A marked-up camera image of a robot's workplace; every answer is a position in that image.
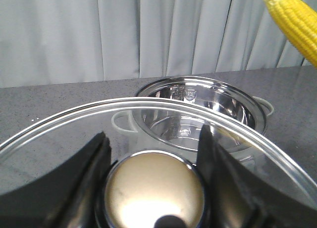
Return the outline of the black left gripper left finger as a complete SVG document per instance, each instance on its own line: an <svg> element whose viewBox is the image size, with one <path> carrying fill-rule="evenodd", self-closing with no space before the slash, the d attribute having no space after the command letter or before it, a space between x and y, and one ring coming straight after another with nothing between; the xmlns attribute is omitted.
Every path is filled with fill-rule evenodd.
<svg viewBox="0 0 317 228"><path fill-rule="evenodd" d="M96 134L63 164L0 197L2 228L95 228L95 202L111 166L105 133Z"/></svg>

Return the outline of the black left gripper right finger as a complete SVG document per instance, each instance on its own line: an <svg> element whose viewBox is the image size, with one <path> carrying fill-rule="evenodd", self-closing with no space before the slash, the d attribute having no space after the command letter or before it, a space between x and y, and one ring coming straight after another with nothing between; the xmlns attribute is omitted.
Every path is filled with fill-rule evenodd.
<svg viewBox="0 0 317 228"><path fill-rule="evenodd" d="M202 126L197 169L207 190L210 228L315 228L315 209L267 184L234 159Z"/></svg>

